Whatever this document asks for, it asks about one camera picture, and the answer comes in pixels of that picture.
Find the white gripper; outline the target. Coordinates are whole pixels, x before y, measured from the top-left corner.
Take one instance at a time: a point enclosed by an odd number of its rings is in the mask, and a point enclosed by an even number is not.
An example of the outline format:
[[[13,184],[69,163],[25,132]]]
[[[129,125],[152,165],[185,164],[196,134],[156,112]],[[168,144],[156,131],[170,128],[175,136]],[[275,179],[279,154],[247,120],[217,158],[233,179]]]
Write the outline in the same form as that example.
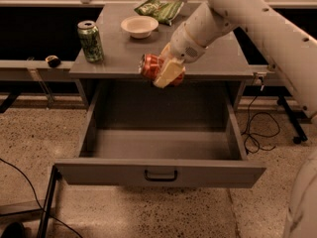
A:
[[[170,42],[159,54],[163,65],[159,69],[154,86],[165,88],[169,85],[179,85],[183,81],[183,61],[195,62],[206,52],[208,45],[203,31],[204,26],[199,21],[185,21],[174,31]]]

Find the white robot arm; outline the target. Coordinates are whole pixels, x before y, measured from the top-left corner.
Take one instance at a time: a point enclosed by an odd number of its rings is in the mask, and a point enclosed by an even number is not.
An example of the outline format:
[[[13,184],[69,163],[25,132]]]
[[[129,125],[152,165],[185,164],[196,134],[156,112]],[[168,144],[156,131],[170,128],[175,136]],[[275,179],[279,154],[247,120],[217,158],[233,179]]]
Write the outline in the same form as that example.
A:
[[[175,30],[160,54],[164,60],[155,86],[164,88],[186,62],[241,28],[273,71],[317,125],[317,41],[276,13],[265,0],[207,0]],[[294,181],[283,238],[317,238],[317,152],[303,163]]]

